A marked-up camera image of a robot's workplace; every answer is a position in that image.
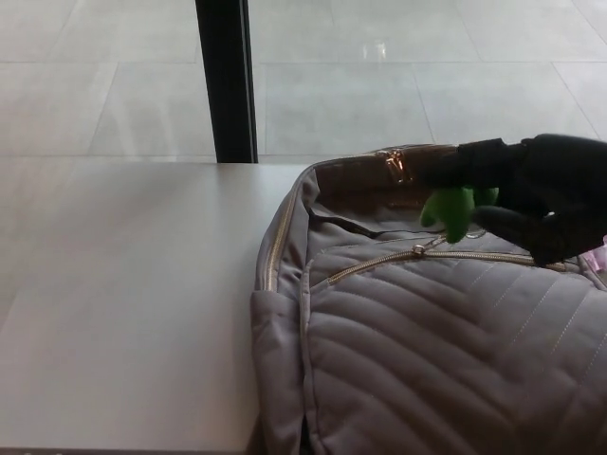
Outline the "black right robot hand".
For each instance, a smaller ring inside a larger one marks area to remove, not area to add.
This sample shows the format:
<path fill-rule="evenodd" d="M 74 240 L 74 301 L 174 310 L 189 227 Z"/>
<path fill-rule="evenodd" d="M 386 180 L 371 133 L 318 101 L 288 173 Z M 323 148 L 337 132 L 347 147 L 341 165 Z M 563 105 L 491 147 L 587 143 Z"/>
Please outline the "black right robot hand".
<path fill-rule="evenodd" d="M 527 250 L 538 265 L 595 249 L 606 235 L 606 144 L 552 134 L 515 144 L 489 139 L 429 158 L 420 172 L 431 188 L 496 188 L 495 205 L 474 224 Z"/>

